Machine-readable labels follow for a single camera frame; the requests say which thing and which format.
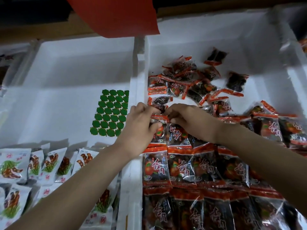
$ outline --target red paper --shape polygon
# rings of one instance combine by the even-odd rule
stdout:
[[[105,38],[159,34],[152,0],[67,0]]]

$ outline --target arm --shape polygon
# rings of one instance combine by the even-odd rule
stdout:
[[[116,174],[144,151],[161,127],[161,123],[149,127],[152,113],[160,111],[143,103],[132,106],[126,126],[113,145],[103,149],[7,230],[79,229]]]
[[[172,123],[189,134],[218,143],[235,152],[245,163],[307,216],[307,159],[253,133],[239,124],[226,124],[196,106],[174,104],[167,109]]]

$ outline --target pile of snack packets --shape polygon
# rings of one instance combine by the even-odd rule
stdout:
[[[246,74],[229,72],[225,87],[211,84],[220,77],[215,66],[227,53],[214,48],[197,70],[191,57],[180,57],[164,73],[150,76],[148,104],[162,111],[174,97],[193,99],[203,111],[229,124],[241,124],[268,140],[300,151],[307,135],[295,115],[282,115],[262,100],[236,115],[229,97],[244,96]],[[189,135],[167,116],[143,152],[143,229],[302,229],[305,218],[234,152]]]
[[[98,155],[99,149],[62,148],[50,151],[50,144],[40,148],[0,149],[0,229],[60,187],[79,169]],[[87,216],[82,227],[116,229],[120,178],[118,174]]]

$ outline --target green sticker sheet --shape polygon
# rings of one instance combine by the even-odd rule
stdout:
[[[92,135],[119,136],[128,112],[129,90],[102,91],[90,132]]]

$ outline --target green dot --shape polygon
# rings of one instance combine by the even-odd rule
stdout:
[[[124,128],[124,124],[121,123],[121,122],[117,123],[116,126],[117,126],[118,129],[123,129]]]
[[[103,128],[98,129],[99,135],[106,136],[106,130]]]
[[[103,93],[104,95],[109,95],[109,91],[108,91],[107,89],[104,89],[104,90],[102,91],[102,93]]]
[[[116,101],[118,101],[118,102],[122,102],[122,97],[121,97],[121,96],[117,96],[115,99],[116,99]]]
[[[119,109],[114,108],[112,111],[113,111],[113,114],[115,114],[115,115],[119,115],[120,114]]]
[[[107,106],[108,108],[113,108],[113,107],[114,107],[114,105],[113,105],[112,102],[107,102],[107,103],[106,103],[106,106]]]
[[[102,120],[101,114],[95,114],[95,120]]]
[[[122,131],[121,131],[120,129],[117,129],[117,130],[115,131],[115,135],[116,135],[116,136],[119,136],[119,135],[121,134],[121,132],[122,132]]]
[[[98,105],[102,108],[106,107],[106,103],[104,101],[99,101]]]
[[[111,137],[115,136],[115,132],[114,132],[114,130],[112,130],[112,129],[108,129],[108,130],[106,131],[106,133],[107,133],[108,136],[111,136]]]
[[[110,116],[108,115],[103,115],[102,118],[104,119],[104,121],[110,121]]]
[[[96,111],[97,111],[97,113],[99,113],[99,114],[104,114],[104,110],[103,110],[103,108],[101,108],[101,107],[98,107]]]
[[[124,96],[124,95],[125,95],[124,91],[122,91],[122,90],[118,90],[118,91],[117,91],[117,94],[118,94],[119,96]]]
[[[114,107],[115,108],[121,108],[122,106],[121,106],[121,104],[119,102],[115,102],[114,103]]]
[[[121,110],[120,110],[120,113],[121,113],[122,115],[127,115],[127,110],[126,110],[126,109],[121,109]]]
[[[128,103],[124,102],[124,103],[122,104],[122,108],[128,109]]]
[[[100,99],[101,99],[102,101],[108,101],[108,97],[105,96],[105,95],[100,95]]]
[[[109,122],[109,127],[110,127],[111,129],[115,129],[115,128],[116,128],[116,123],[114,123],[114,122]]]
[[[102,128],[108,128],[108,127],[109,127],[109,125],[108,125],[108,123],[107,123],[106,121],[101,121],[101,122],[100,122],[100,126],[101,126]]]
[[[93,127],[99,127],[100,126],[100,122],[98,120],[94,120],[92,125],[93,125]]]
[[[112,110],[110,108],[105,108],[104,112],[108,115],[112,114]]]
[[[116,115],[111,115],[111,120],[113,122],[117,122],[118,121],[118,117]]]
[[[110,95],[110,96],[108,97],[108,99],[109,99],[110,102],[114,102],[114,101],[115,101],[115,97],[112,96],[112,95]]]
[[[91,132],[92,135],[98,135],[98,130],[95,127],[91,127],[90,132]]]
[[[128,102],[128,100],[129,100],[129,97],[125,96],[124,97],[124,102]]]
[[[115,96],[115,95],[117,94],[117,93],[116,93],[116,90],[111,89],[111,90],[110,90],[110,94],[113,95],[113,96]]]
[[[118,116],[118,119],[123,123],[126,121],[126,117],[123,115]]]

